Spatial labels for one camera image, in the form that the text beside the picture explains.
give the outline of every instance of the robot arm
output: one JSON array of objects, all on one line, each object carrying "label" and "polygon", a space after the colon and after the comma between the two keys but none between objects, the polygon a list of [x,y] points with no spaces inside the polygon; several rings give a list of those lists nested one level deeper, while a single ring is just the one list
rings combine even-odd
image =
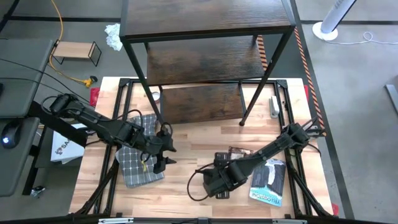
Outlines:
[{"label": "robot arm", "polygon": [[164,171],[166,164],[175,163],[163,157],[164,151],[176,150],[173,147],[172,133],[162,125],[156,136],[145,136],[144,128],[128,121],[109,119],[87,108],[75,95],[63,94],[50,106],[50,113],[61,118],[73,118],[96,131],[98,137],[110,145],[134,147],[144,153],[157,156],[154,173]]}]

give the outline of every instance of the wooden table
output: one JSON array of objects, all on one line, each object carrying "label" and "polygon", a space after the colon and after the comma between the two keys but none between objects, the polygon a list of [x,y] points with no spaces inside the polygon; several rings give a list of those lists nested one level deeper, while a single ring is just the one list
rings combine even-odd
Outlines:
[{"label": "wooden table", "polygon": [[[303,124],[310,119],[310,111],[302,80],[287,79],[287,81],[294,119]],[[96,106],[97,112],[111,117],[118,83],[119,77],[103,78]],[[243,85],[246,103],[252,98],[256,88],[257,85]],[[158,91],[158,89],[151,87],[151,91]],[[226,152],[228,146],[258,150],[280,134],[278,119],[270,117],[269,98],[271,95],[274,95],[274,89],[271,85],[266,85],[244,127],[238,125],[239,119],[173,125],[174,146],[177,152],[167,152],[166,156],[175,159],[177,163],[167,165],[164,179],[134,189],[127,189],[119,171],[112,214],[123,212],[125,217],[156,218],[283,218],[286,213],[293,215],[287,174],[285,175],[282,207],[280,208],[249,198],[251,179],[231,192],[229,200],[208,198],[202,202],[194,202],[187,195],[188,178],[195,169],[212,162],[215,152]],[[130,109],[133,108],[141,110],[143,114],[153,113],[140,84],[133,86]],[[104,152],[105,145],[103,143],[92,144],[86,148],[70,212],[81,208],[97,187]],[[281,152],[275,157],[284,160],[284,153]],[[331,202],[319,153],[307,147],[302,153],[302,160],[308,188],[326,211],[331,213]],[[201,175],[197,175],[191,182],[190,191],[196,198],[205,195],[202,183]],[[304,212],[302,193],[298,187],[297,190],[300,208]],[[103,207],[107,194],[108,191],[105,190]]]}]

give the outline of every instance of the computer mouse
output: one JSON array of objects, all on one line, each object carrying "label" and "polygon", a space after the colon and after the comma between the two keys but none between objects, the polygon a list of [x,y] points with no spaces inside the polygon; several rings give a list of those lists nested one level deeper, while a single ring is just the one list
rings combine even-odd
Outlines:
[{"label": "computer mouse", "polygon": [[13,119],[1,132],[1,144],[6,149],[16,147],[21,139],[22,120]]}]

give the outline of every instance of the red object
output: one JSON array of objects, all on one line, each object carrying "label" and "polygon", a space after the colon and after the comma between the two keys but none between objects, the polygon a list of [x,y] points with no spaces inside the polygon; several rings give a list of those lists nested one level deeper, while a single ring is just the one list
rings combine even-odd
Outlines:
[{"label": "red object", "polygon": [[91,88],[90,89],[90,106],[97,105],[98,95],[100,94],[100,88]]},{"label": "red object", "polygon": [[333,209],[333,215],[338,215],[338,205],[332,203],[331,208]]},{"label": "red object", "polygon": [[309,97],[308,97],[308,86],[304,85],[304,90],[305,90],[305,95],[307,96],[307,102],[309,101]]}]

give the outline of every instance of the dark wood shelf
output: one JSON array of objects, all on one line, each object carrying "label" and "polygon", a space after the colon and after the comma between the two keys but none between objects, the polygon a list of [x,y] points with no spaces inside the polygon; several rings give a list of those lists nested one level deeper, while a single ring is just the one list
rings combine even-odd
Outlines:
[{"label": "dark wood shelf", "polygon": [[187,35],[279,32],[291,25],[286,13],[290,9],[282,1],[124,0],[120,36],[140,42],[152,38],[186,39]]},{"label": "dark wood shelf", "polygon": [[243,117],[236,83],[164,89],[162,106],[170,124]]},{"label": "dark wood shelf", "polygon": [[171,85],[260,78],[264,74],[252,36],[149,44],[147,82]]}]

